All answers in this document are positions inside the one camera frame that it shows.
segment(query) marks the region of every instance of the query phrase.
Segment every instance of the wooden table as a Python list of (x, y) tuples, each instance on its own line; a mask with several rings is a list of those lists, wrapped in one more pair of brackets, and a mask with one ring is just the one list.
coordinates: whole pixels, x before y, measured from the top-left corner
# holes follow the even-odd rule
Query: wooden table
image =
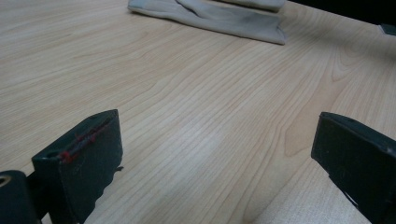
[(396, 37), (292, 2), (286, 46), (126, 6), (0, 3), (0, 170), (117, 108), (125, 169), (86, 223), (368, 223), (310, 150), (321, 111), (396, 138)]

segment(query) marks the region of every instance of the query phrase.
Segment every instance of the light wood tabletop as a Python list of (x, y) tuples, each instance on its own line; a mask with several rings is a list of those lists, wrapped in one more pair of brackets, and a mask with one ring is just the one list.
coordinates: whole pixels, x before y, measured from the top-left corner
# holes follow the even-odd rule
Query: light wood tabletop
[(86, 223), (369, 223), (310, 151), (321, 111), (396, 138), (396, 37), (292, 2), (279, 14), (285, 46), (125, 0), (1, 1), (0, 170), (29, 175), (117, 108), (124, 169)]

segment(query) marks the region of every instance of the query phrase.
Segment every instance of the red marking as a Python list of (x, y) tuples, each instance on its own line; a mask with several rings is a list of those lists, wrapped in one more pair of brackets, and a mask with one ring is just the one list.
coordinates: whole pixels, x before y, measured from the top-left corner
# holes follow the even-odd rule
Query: red marking
[(61, 157), (62, 161), (66, 163), (70, 163), (73, 160), (68, 151), (61, 152), (59, 156)]

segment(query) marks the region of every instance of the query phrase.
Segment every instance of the folded fabric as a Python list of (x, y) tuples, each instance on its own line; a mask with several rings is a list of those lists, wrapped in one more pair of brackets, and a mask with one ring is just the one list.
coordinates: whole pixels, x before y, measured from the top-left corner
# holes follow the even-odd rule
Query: folded fabric
[(194, 0), (130, 0), (128, 8), (147, 16), (210, 31), (284, 45), (279, 17), (246, 8), (218, 7)]
[(278, 12), (286, 0), (220, 0), (222, 2), (233, 3), (246, 7), (256, 7), (260, 9)]

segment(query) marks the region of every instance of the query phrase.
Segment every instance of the table surface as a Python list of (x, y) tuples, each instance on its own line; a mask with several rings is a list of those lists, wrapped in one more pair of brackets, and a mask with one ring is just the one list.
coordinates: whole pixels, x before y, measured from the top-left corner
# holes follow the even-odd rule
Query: table surface
[(279, 46), (126, 6), (1, 1), (0, 170), (117, 108), (125, 168), (86, 223), (368, 223), (310, 150), (321, 111), (396, 138), (395, 36), (287, 2)]

